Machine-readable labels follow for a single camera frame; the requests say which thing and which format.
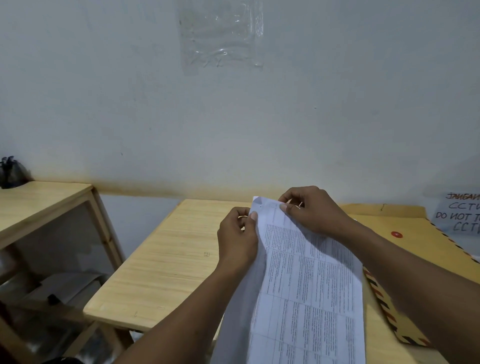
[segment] person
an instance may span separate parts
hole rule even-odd
[[[448,362],[480,363],[479,284],[382,238],[350,218],[318,187],[290,188],[279,201],[298,223],[355,254]],[[220,223],[214,272],[116,364],[203,361],[230,298],[257,254],[258,216],[249,210],[235,207]]]

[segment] clear plastic sheet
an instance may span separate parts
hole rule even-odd
[[[184,71],[261,68],[262,0],[176,0]]]

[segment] hand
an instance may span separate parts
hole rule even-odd
[[[220,223],[216,233],[219,255],[217,268],[245,274],[255,260],[258,249],[255,224],[258,215],[252,212],[247,217],[249,212],[248,207],[234,207]]]
[[[343,237],[355,220],[350,218],[328,195],[316,186],[292,187],[278,199],[286,204],[280,209],[307,229],[336,240]]]

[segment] handwritten sign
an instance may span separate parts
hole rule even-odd
[[[447,234],[480,236],[480,194],[446,194],[433,215],[433,223]]]

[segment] printed document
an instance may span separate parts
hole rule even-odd
[[[227,306],[211,364],[364,364],[361,262],[279,205],[252,202],[257,258]]]

